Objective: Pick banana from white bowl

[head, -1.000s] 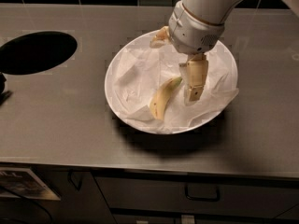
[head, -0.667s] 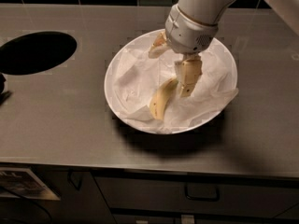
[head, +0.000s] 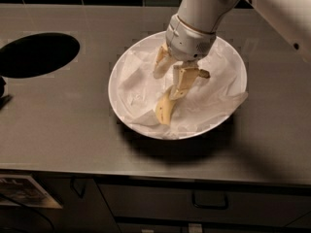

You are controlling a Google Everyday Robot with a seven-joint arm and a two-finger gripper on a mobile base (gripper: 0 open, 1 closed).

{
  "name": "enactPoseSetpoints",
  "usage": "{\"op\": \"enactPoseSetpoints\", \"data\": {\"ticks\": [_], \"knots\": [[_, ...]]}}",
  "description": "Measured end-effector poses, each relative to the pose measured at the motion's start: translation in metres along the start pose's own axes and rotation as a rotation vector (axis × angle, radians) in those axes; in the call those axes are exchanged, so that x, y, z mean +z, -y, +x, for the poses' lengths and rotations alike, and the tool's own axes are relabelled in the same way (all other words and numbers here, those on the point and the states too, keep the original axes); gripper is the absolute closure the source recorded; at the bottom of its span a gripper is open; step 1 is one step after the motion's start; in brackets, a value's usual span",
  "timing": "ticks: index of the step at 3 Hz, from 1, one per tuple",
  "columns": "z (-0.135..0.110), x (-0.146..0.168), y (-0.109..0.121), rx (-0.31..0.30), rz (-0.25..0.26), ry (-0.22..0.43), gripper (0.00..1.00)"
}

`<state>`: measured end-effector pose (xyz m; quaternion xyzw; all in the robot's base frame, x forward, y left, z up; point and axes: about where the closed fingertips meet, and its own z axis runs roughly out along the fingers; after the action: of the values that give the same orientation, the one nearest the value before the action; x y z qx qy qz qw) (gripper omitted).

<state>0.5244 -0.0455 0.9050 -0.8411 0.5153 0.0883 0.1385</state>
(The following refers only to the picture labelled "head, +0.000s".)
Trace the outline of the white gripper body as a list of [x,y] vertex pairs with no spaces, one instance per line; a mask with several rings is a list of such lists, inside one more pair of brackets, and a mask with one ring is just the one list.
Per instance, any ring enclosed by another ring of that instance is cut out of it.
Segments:
[[169,53],[177,60],[189,62],[204,58],[216,41],[215,33],[191,29],[177,15],[169,22],[165,33]]

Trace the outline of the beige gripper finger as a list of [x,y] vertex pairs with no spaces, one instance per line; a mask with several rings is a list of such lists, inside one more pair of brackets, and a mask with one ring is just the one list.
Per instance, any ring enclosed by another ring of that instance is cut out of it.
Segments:
[[173,57],[167,47],[167,44],[164,43],[158,50],[156,60],[155,60],[155,68],[153,71],[153,75],[155,79],[161,79],[167,73],[169,68],[176,63],[177,60]]
[[194,81],[198,77],[199,68],[196,62],[183,62],[173,66],[173,85],[169,98],[177,100],[187,95]]

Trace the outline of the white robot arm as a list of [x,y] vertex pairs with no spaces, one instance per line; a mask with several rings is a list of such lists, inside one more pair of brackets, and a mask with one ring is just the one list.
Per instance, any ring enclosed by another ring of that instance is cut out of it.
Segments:
[[[197,62],[207,56],[216,31],[240,0],[182,0],[172,16],[160,47],[154,77],[162,78],[176,62],[182,74],[170,89],[176,100],[186,96],[196,77],[206,77]],[[304,60],[311,60],[311,0],[245,0],[253,7]]]

